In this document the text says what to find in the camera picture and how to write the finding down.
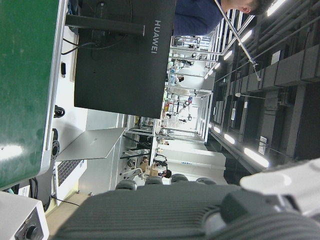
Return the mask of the grey right robot hand, white thumb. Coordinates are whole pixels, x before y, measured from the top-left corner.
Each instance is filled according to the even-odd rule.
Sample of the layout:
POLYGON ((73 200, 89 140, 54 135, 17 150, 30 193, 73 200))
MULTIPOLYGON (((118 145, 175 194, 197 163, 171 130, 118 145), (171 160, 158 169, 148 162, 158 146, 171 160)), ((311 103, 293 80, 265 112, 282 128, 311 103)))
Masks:
POLYGON ((56 240, 317 240, 320 161, 290 162, 239 185, 174 175, 85 200, 56 240))

